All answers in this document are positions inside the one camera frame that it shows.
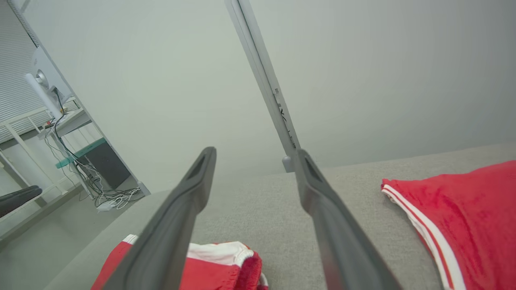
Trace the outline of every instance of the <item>gray floor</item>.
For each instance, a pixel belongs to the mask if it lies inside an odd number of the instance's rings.
[[[120,189],[136,187],[127,179]],[[86,196],[82,191],[81,198]],[[0,252],[0,289],[43,289],[121,210],[98,213],[89,198],[79,195],[44,217]]]

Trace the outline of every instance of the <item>white stripe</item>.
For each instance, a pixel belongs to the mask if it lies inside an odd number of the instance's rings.
[[[263,273],[260,273],[260,279],[258,280],[258,285],[261,285],[261,286],[269,286],[269,284],[267,283],[267,278],[265,278],[265,275]]]
[[[232,241],[230,243],[222,244],[207,244],[197,245],[190,243],[188,247],[188,258],[207,261],[220,265],[237,265],[242,267],[242,264],[247,258],[254,255],[252,250],[249,250],[244,244],[239,241]]]
[[[125,237],[125,239],[123,241],[128,244],[134,245],[134,243],[136,242],[137,239],[138,239],[137,235],[128,235],[127,237]]]
[[[455,290],[465,290],[466,286],[464,284],[464,279],[462,277],[462,273],[460,271],[459,263],[457,262],[457,259],[455,258],[455,255],[452,251],[452,248],[444,238],[443,234],[437,228],[437,226],[428,219],[421,211],[417,209],[414,205],[412,205],[408,200],[405,199],[396,189],[392,188],[391,186],[385,184],[383,188],[386,188],[390,190],[384,189],[382,192],[387,194],[389,197],[393,198],[396,203],[407,213],[409,219],[411,220],[412,224],[417,224],[418,227],[415,227],[417,231],[421,234],[421,236],[425,239],[428,247],[430,248],[430,251],[433,254],[433,257],[436,261],[437,268],[439,269],[439,273],[441,274],[441,280],[443,281],[443,286],[445,289],[450,289],[448,284],[448,278],[446,277],[446,272],[444,270],[444,266],[441,261],[441,257],[439,256],[439,252],[437,250],[436,245],[433,243],[433,240],[430,236],[430,234],[427,231],[427,228],[430,232],[432,232],[433,237],[436,239],[436,242],[439,244],[439,248],[441,248],[441,252],[443,253],[443,257],[446,261],[446,265],[448,266],[448,271],[451,276],[451,281],[453,282],[454,289]],[[403,204],[400,202],[402,201],[422,222],[423,224],[420,224],[420,222],[417,220],[416,217],[412,215],[410,210],[408,208],[405,208]]]

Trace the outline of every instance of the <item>teal shelf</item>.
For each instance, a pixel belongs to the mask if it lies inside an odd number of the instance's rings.
[[[99,145],[101,145],[102,143],[105,143],[106,142],[106,139],[104,138],[100,138],[99,140],[93,142],[92,144],[82,148],[81,150],[75,152],[75,156],[81,158],[83,157],[84,155],[86,155],[86,153],[90,152],[91,150],[97,148]],[[61,160],[61,162],[57,163],[56,164],[56,167],[57,168],[62,168],[68,164],[70,164],[71,162],[75,161],[76,158],[74,156],[70,156],[68,158],[65,158],[63,160]]]

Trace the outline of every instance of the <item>black cable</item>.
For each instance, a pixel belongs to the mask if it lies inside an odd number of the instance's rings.
[[[63,140],[61,139],[61,137],[59,137],[59,135],[58,135],[58,133],[57,133],[57,124],[58,124],[58,123],[61,121],[61,119],[65,116],[65,109],[63,108],[63,105],[62,105],[62,103],[61,103],[61,98],[59,97],[59,94],[57,94],[57,93],[56,93],[56,95],[57,95],[57,100],[58,100],[58,102],[59,102],[59,106],[61,107],[61,112],[62,112],[62,114],[63,114],[63,115],[61,116],[61,118],[59,118],[59,120],[58,120],[58,121],[56,122],[56,124],[54,125],[54,133],[56,134],[56,138],[57,138],[57,140],[59,140],[59,142],[62,144],[63,148],[64,148],[66,151],[68,151],[70,154],[72,154],[72,155],[76,158],[76,160],[74,160],[74,161],[72,161],[72,162],[77,162],[77,163],[81,164],[81,163],[78,161],[79,157],[77,157],[77,155],[75,155],[72,151],[70,151],[70,149],[68,149],[68,148],[66,147],[65,143],[63,142]],[[136,191],[136,192],[133,192],[133,193],[130,195],[130,194],[129,194],[129,192],[131,192],[131,191],[135,190],[135,188],[127,189],[127,190],[118,190],[118,189],[101,190],[101,189],[97,186],[97,184],[96,184],[93,180],[91,180],[91,178],[90,178],[89,176],[87,176],[88,178],[86,179],[80,171],[79,171],[79,177],[80,177],[80,178],[81,178],[81,179],[82,179],[82,180],[83,180],[83,181],[88,185],[88,187],[90,187],[90,188],[91,188],[91,189],[92,189],[96,194],[98,194],[98,195],[102,195],[102,196],[106,196],[106,197],[114,197],[114,196],[117,196],[117,195],[133,196],[134,194],[137,194],[138,192],[141,192],[141,190],[138,190],[138,191]],[[102,198],[102,196],[98,196],[98,195],[94,198],[94,205],[96,205],[96,201],[97,201],[97,199],[98,199],[98,198]],[[140,199],[142,199],[142,198],[144,198],[144,197],[145,197],[145,196],[143,196],[143,197],[141,197],[141,198],[139,198],[139,199],[136,199],[136,200],[127,200],[127,203],[138,201],[138,200],[140,200]]]
[[[48,132],[46,132],[46,134],[45,134],[45,143],[49,146],[50,151],[52,152],[52,155],[56,158],[57,162],[59,162],[59,163],[60,163],[61,161],[59,160],[59,158],[57,158],[56,154],[54,154],[54,150],[52,150],[52,146],[50,145],[49,140],[47,139],[48,134],[49,134]],[[66,178],[68,178],[68,180],[72,183],[72,185],[73,185],[74,189],[76,189],[76,188],[77,188],[77,186],[76,186],[76,185],[75,185],[75,183],[74,183],[74,182],[73,182],[73,181],[68,177],[68,175],[66,175],[66,174],[65,174],[65,171],[63,170],[63,167],[61,167],[61,171],[63,172],[63,175],[64,175],[64,176],[66,176]]]

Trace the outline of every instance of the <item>computer monitor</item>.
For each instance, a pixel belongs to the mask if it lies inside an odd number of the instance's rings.
[[[73,93],[41,46],[34,51],[32,70],[25,75],[25,80],[54,118],[59,119],[62,116],[61,106]]]

